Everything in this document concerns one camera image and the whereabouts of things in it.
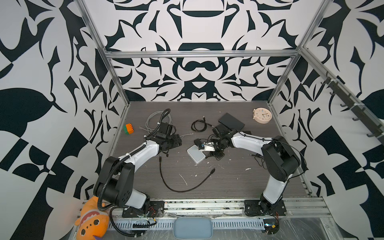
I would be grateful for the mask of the black power adapter with cable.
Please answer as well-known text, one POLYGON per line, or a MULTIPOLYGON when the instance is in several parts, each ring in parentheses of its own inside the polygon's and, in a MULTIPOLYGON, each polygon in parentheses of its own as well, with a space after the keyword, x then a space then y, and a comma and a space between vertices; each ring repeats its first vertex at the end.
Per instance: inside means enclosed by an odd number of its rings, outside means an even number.
POLYGON ((194 145, 201 152, 208 152, 206 159, 214 157, 216 160, 221 160, 224 156, 224 149, 227 147, 226 140, 210 135, 207 139, 195 139, 194 145))

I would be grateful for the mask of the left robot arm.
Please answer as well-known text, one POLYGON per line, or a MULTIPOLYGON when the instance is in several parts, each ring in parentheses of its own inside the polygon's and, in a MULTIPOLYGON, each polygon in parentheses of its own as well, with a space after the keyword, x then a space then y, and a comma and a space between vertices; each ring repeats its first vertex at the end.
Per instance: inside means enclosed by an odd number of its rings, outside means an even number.
POLYGON ((136 170, 159 153, 168 153, 182 145, 176 127, 168 123, 160 123, 158 127, 153 136, 131 152, 105 160, 94 185, 98 210, 106 211, 112 207, 146 210, 150 197, 134 189, 136 170))

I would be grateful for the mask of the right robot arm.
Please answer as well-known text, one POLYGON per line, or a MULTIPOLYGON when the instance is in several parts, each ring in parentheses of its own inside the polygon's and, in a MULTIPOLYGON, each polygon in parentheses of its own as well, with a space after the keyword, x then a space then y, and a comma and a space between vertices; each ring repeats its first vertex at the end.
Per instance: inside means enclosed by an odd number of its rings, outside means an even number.
POLYGON ((224 149, 238 148, 251 151, 264 158, 264 163, 270 174, 261 202, 274 205, 283 197, 288 180, 300 166, 300 159, 285 138, 262 138, 230 129, 222 124, 213 128, 214 153, 223 154, 224 149))

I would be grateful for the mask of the white network switch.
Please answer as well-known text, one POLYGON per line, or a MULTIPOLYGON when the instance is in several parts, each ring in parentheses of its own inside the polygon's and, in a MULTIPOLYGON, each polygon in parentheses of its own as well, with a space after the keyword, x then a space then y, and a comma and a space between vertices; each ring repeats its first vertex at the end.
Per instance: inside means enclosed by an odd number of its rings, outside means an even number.
POLYGON ((206 155, 196 145, 187 149, 187 153, 196 164, 199 164, 206 158, 206 155))

